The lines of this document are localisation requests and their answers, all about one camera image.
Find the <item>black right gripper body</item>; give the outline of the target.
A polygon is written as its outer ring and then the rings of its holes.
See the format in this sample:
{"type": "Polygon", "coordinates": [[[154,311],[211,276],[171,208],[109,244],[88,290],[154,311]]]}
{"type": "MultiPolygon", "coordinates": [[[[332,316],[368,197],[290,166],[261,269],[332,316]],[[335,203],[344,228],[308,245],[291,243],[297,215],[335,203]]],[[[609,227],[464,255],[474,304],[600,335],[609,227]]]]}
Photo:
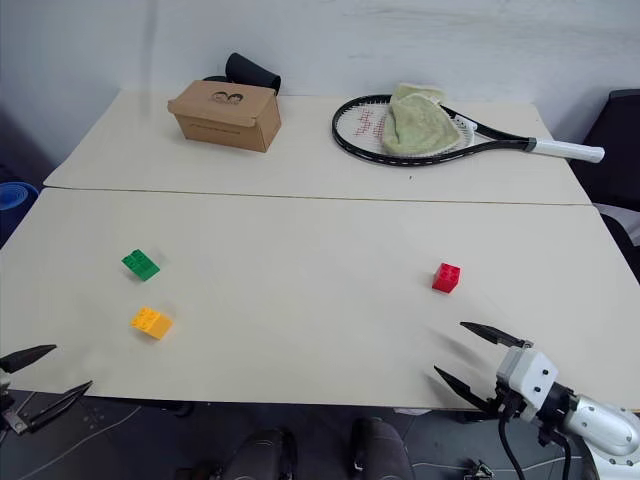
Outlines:
{"type": "Polygon", "coordinates": [[[495,397],[484,403],[482,410],[492,418],[518,418],[526,409],[524,397],[513,390],[506,379],[496,376],[495,397]]]}

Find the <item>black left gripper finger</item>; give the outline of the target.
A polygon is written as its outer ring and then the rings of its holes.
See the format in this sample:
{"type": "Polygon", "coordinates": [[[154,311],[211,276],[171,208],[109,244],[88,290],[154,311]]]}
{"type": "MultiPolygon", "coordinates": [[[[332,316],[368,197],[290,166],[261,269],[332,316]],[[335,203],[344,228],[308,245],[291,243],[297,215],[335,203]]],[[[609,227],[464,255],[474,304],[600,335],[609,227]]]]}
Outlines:
{"type": "Polygon", "coordinates": [[[15,373],[38,361],[56,348],[57,346],[55,344],[47,344],[13,352],[0,359],[1,370],[6,373],[15,373]]]}
{"type": "Polygon", "coordinates": [[[21,427],[16,428],[17,434],[35,433],[49,423],[66,413],[92,386],[88,381],[65,392],[61,398],[46,406],[33,417],[18,416],[21,427]]]}

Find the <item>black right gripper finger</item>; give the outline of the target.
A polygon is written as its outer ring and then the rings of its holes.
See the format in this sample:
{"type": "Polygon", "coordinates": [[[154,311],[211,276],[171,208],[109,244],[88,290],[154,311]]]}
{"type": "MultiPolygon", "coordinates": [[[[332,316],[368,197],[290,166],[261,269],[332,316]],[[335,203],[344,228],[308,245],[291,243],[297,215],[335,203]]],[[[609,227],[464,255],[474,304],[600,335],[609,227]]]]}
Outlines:
{"type": "Polygon", "coordinates": [[[501,344],[508,348],[531,348],[533,346],[529,340],[517,338],[489,325],[474,322],[461,322],[460,325],[493,344],[501,344]]]}
{"type": "Polygon", "coordinates": [[[485,413],[495,413],[495,405],[493,400],[481,399],[471,391],[470,386],[466,383],[462,382],[448,372],[442,370],[438,366],[435,366],[434,369],[445,381],[445,383],[462,399],[485,413]]]}

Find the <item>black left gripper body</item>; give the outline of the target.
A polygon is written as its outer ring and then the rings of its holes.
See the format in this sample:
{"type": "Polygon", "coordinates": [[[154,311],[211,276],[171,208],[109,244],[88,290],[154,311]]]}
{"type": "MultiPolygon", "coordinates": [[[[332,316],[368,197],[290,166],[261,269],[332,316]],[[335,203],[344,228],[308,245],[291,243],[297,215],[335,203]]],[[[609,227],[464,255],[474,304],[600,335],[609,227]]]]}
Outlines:
{"type": "Polygon", "coordinates": [[[1,433],[22,435],[26,424],[15,408],[15,400],[9,393],[9,374],[1,371],[1,433]]]}

